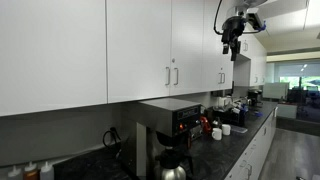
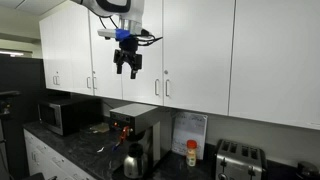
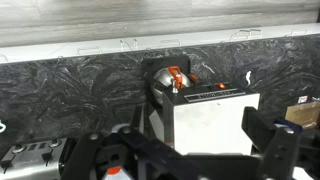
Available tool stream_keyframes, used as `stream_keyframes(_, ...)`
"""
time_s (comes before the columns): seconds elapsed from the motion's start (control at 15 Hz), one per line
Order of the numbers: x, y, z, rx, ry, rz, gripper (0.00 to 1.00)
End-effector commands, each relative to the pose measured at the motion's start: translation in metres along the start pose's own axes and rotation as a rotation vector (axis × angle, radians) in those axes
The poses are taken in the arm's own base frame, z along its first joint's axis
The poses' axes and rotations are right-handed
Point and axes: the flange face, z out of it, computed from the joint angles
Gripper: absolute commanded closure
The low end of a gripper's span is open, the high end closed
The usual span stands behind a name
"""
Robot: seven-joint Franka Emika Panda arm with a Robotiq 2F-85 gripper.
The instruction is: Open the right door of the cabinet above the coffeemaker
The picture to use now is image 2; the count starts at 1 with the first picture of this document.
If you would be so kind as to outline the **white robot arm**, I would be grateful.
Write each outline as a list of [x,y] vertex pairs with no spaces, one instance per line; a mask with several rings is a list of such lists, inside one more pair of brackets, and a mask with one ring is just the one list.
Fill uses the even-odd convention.
[[144,0],[72,0],[80,4],[100,18],[118,15],[120,25],[115,29],[100,29],[98,35],[105,39],[115,39],[119,48],[114,52],[113,62],[117,66],[117,73],[122,73],[122,65],[128,63],[131,67],[131,79],[136,78],[142,68],[142,55],[137,54],[138,37],[149,35],[142,28]]

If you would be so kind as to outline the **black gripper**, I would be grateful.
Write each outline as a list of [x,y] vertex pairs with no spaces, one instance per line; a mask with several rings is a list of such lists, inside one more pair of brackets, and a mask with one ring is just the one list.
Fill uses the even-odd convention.
[[113,62],[117,66],[117,74],[122,74],[122,65],[128,63],[131,67],[131,79],[136,79],[137,70],[142,68],[142,55],[137,54],[138,39],[127,39],[119,42],[119,48],[114,52]]

